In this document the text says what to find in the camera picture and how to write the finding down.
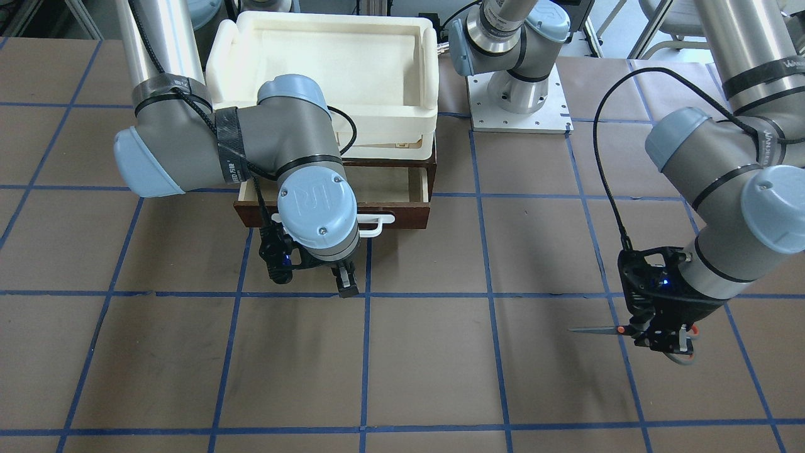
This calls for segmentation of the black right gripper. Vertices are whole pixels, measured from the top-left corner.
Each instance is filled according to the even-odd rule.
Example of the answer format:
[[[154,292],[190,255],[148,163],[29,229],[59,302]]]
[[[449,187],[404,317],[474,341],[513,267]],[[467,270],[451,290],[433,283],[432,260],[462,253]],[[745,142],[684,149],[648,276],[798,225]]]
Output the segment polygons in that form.
[[[340,298],[351,298],[359,294],[360,290],[355,279],[355,264],[352,256],[342,260],[322,260],[308,249],[298,249],[300,262],[296,270],[316,269],[317,267],[333,267],[338,295]]]

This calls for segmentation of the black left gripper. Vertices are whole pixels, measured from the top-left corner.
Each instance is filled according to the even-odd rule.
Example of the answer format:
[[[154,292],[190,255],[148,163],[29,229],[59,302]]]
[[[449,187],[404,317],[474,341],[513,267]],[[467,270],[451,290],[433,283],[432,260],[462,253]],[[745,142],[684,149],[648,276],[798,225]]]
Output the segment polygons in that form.
[[[632,314],[632,339],[635,346],[652,347],[650,326],[661,328],[653,331],[653,349],[664,354],[692,354],[692,341],[688,338],[688,326],[722,307],[724,301],[704,298],[682,301],[660,296],[630,296],[629,312]]]

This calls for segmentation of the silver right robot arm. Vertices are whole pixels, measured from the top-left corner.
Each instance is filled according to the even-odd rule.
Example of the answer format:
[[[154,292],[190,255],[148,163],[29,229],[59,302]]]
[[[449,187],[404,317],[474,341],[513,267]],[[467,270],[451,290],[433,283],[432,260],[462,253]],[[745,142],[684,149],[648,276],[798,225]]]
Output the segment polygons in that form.
[[[278,184],[274,221],[258,198],[260,255],[287,284],[299,269],[327,266],[343,298],[358,293],[357,200],[347,181],[324,94],[305,75],[278,75],[254,106],[214,108],[184,1],[118,1],[133,79],[135,126],[113,153],[140,197],[167,197],[252,178]]]

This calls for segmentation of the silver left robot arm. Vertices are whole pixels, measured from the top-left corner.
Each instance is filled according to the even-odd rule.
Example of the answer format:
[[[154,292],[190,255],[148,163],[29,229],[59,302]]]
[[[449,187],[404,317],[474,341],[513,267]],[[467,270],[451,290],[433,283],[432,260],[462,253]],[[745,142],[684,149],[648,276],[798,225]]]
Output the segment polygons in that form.
[[[776,1],[696,1],[725,108],[676,72],[721,121],[677,109],[647,135],[652,162],[706,221],[684,247],[633,247],[618,210],[618,272],[631,318],[585,333],[692,361],[696,322],[803,251],[803,57]]]

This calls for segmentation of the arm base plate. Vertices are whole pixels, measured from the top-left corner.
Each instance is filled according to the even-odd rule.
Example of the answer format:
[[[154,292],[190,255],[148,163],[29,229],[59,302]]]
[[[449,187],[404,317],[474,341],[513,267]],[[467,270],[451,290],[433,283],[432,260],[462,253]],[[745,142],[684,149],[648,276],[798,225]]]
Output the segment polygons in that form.
[[[469,75],[467,83],[474,131],[564,134],[574,129],[556,65],[536,83],[506,71]]]

